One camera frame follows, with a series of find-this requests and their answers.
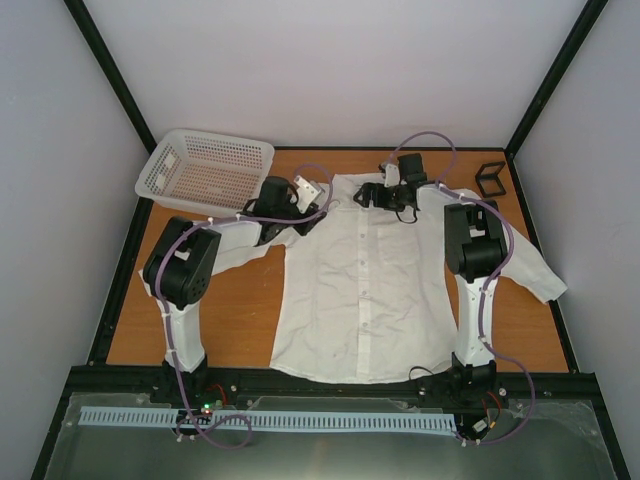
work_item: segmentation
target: shirt placket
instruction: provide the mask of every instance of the shirt placket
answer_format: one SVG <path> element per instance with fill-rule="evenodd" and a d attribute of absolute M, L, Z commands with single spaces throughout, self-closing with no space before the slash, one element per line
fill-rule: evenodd
<path fill-rule="evenodd" d="M 358 211 L 358 362 L 356 376 L 367 381 L 371 372 L 371 292 L 369 280 L 369 215 Z"/>

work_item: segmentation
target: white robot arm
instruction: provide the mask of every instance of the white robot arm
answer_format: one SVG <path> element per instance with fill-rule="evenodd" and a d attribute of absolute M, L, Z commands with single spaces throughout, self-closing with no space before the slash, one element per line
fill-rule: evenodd
<path fill-rule="evenodd" d="M 294 185 L 281 177 L 267 177 L 259 197 L 245 206 L 238 220 L 214 223 L 198 230 L 183 242 L 169 259 L 160 279 L 160 290 L 169 307 L 168 315 L 163 314 L 164 330 L 165 333 L 170 332 L 173 338 L 179 362 L 179 365 L 174 365 L 167 339 L 165 360 L 171 367 L 193 373 L 203 362 L 206 366 L 206 355 L 200 340 L 200 299 L 209 286 L 216 257 L 270 242 L 290 226 L 287 221 L 304 219 L 318 212 L 314 202 L 322 193 L 317 183 L 301 176 L 294 179 Z M 293 228 L 300 235 L 305 235 L 324 215 L 293 225 Z M 150 295 L 158 297 L 154 285 L 160 263 L 171 245 L 192 225 L 193 222 L 181 217 L 169 220 L 142 272 Z M 159 300 L 158 304 L 160 311 L 164 312 Z"/>
<path fill-rule="evenodd" d="M 495 202 L 485 202 L 497 209 Z M 502 225 L 484 207 L 468 203 L 445 206 L 444 227 L 445 260 L 458 285 L 459 325 L 451 374 L 458 390 L 491 386 L 496 363 L 485 343 L 492 343 L 493 296 L 498 280 L 488 282 L 488 278 L 507 256 Z"/>

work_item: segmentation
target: black metal frame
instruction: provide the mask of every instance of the black metal frame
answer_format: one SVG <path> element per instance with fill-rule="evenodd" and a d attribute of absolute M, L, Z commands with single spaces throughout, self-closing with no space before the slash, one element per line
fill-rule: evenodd
<path fill-rule="evenodd" d="M 395 384 L 333 385 L 311 382 L 271 369 L 210 368 L 207 373 L 208 380 L 220 384 L 228 393 L 230 403 L 240 409 L 246 408 L 249 400 L 255 401 L 260 397 L 291 396 L 389 398 L 407 402 L 410 406 L 420 408 L 440 408 L 445 413 L 455 415 L 475 415 L 482 412 L 482 407 L 479 404 L 461 407 L 432 395 L 431 392 L 437 391 L 438 379 L 436 377 L 421 377 L 417 380 Z M 32 480 L 44 478 L 72 394 L 147 393 L 153 400 L 154 395 L 157 395 L 159 379 L 162 375 L 161 367 L 102 365 L 72 368 L 34 469 Z M 536 396 L 540 398 L 591 402 L 618 478 L 630 478 L 595 375 L 534 373 L 533 380 L 536 386 Z M 522 374 L 498 374 L 498 386 L 504 387 L 511 399 L 526 399 L 529 396 L 529 386 Z M 177 398 L 156 397 L 156 400 L 172 403 L 176 407 L 181 406 Z M 198 403 L 196 400 L 194 406 L 200 406 L 203 402 L 204 400 L 201 400 Z"/>
<path fill-rule="evenodd" d="M 589 35 L 591 28 L 600 17 L 600 13 L 602 13 L 607 2 L 608 0 L 587 0 L 562 48 L 560 48 L 558 55 L 551 64 L 551 68 L 549 68 L 533 100 L 531 100 L 522 120 L 520 120 L 511 140 L 505 147 L 507 160 L 515 160 L 518 150 L 520 150 L 529 132 L 533 129 L 536 120 L 538 120 L 542 110 L 569 68 L 571 61 L 580 50 L 587 35 Z"/>
<path fill-rule="evenodd" d="M 500 151 L 504 152 L 509 171 L 511 173 L 516 195 L 524 215 L 527 231 L 531 242 L 539 249 L 540 244 L 535 232 L 531 214 L 526 199 L 522 192 L 522 186 L 515 169 L 515 156 L 522 146 L 528 133 L 533 128 L 535 121 L 540 116 L 542 109 L 551 97 L 563 74 L 567 70 L 571 60 L 576 55 L 587 34 L 595 24 L 599 14 L 606 5 L 607 0 L 588 0 L 582 13 L 577 19 L 569 36 L 563 44 L 549 72 L 543 80 L 540 88 L 534 96 L 524 117 L 520 121 L 513 137 L 505 149 L 503 148 L 461 148 L 460 150 L 473 151 Z M 65 0 L 69 12 L 76 21 L 87 44 L 93 52 L 96 60 L 102 68 L 105 76 L 111 84 L 118 99 L 127 113 L 133 127 L 140 136 L 145 148 L 151 153 L 156 142 L 149 130 L 142 113 L 136 105 L 118 67 L 109 53 L 100 32 L 93 22 L 89 11 L 82 0 Z M 281 150 L 289 149 L 323 149 L 323 150 L 389 150 L 389 147 L 279 147 Z M 408 148 L 408 150 L 447 150 L 444 148 Z M 65 385 L 60 403 L 54 414 L 51 428 L 44 442 L 38 463 L 33 472 L 34 479 L 44 478 L 46 468 L 53 451 L 55 441 L 60 430 L 62 419 L 68 406 L 69 397 L 73 393 L 149 393 L 158 395 L 158 379 L 162 375 L 161 367 L 135 367 L 135 366 L 108 366 L 106 362 L 115 327 L 120 317 L 120 312 L 133 273 L 134 264 L 140 248 L 145 228 L 151 214 L 152 202 L 141 199 L 136 205 L 129 232 L 125 241 L 122 254 L 118 261 L 112 286 L 107 302 L 102 313 L 98 331 L 88 358 L 88 365 L 73 367 Z M 609 449 L 616 473 L 619 478 L 630 478 L 626 469 L 624 458 L 620 451 L 609 415 L 600 394 L 598 383 L 593 374 L 578 373 L 571 342 L 562 319 L 557 302 L 551 302 L 551 311 L 562 344 L 565 359 L 571 373 L 569 374 L 533 374 L 536 390 L 540 396 L 557 399 L 583 399 L 593 403 L 603 436 Z M 430 382 L 434 379 L 423 377 L 416 381 L 407 381 L 400 384 L 387 385 L 327 385 L 310 382 L 308 380 L 291 377 L 270 369 L 209 369 L 209 375 L 222 384 L 227 391 L 231 391 L 234 385 L 236 392 L 232 401 L 238 406 L 246 405 L 247 400 L 252 400 L 264 395 L 278 396 L 356 396 L 369 398 L 394 398 L 402 399 L 410 404 L 422 407 L 436 406 L 445 411 L 464 414 L 473 410 L 460 408 L 460 406 L 447 402 L 446 399 L 434 399 L 425 395 L 430 391 Z M 528 385 L 520 374 L 498 374 L 498 382 L 504 386 L 514 398 L 528 396 Z"/>

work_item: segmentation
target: laundry basket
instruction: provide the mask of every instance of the laundry basket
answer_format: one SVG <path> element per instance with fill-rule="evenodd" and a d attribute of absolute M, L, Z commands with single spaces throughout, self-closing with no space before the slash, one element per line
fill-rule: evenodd
<path fill-rule="evenodd" d="M 151 154 L 135 190 L 163 207 L 232 216 L 258 196 L 273 154 L 265 142 L 172 130 Z"/>

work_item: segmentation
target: wooden table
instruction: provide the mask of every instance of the wooden table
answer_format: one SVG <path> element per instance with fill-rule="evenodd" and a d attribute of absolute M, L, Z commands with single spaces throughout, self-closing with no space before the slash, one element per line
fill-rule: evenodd
<path fill-rule="evenodd" d="M 429 178 L 435 178 L 450 160 L 449 152 L 423 151 Z M 292 178 L 296 166 L 305 162 L 324 165 L 331 173 L 371 173 L 387 158 L 388 151 L 279 150 L 272 175 Z M 477 191 L 474 175 L 481 164 L 504 160 L 502 152 L 460 152 L 457 166 L 447 178 L 452 188 Z M 324 181 L 309 169 L 305 176 Z M 500 174 L 507 195 L 498 197 L 500 211 L 526 236 L 524 218 L 507 169 Z M 136 262 L 141 269 L 160 233 L 173 215 L 202 219 L 154 205 Z M 280 313 L 284 279 L 284 247 L 271 248 L 261 259 L 212 278 L 200 308 L 201 336 L 210 366 L 267 367 Z M 447 271 L 447 288 L 457 314 L 457 289 Z M 547 305 L 507 278 L 498 282 L 494 303 L 495 347 L 516 357 L 532 371 L 566 372 L 562 347 Z M 165 353 L 160 311 L 145 293 L 137 273 L 131 279 L 107 363 L 112 365 L 159 365 Z M 517 371 L 498 361 L 499 371 Z"/>

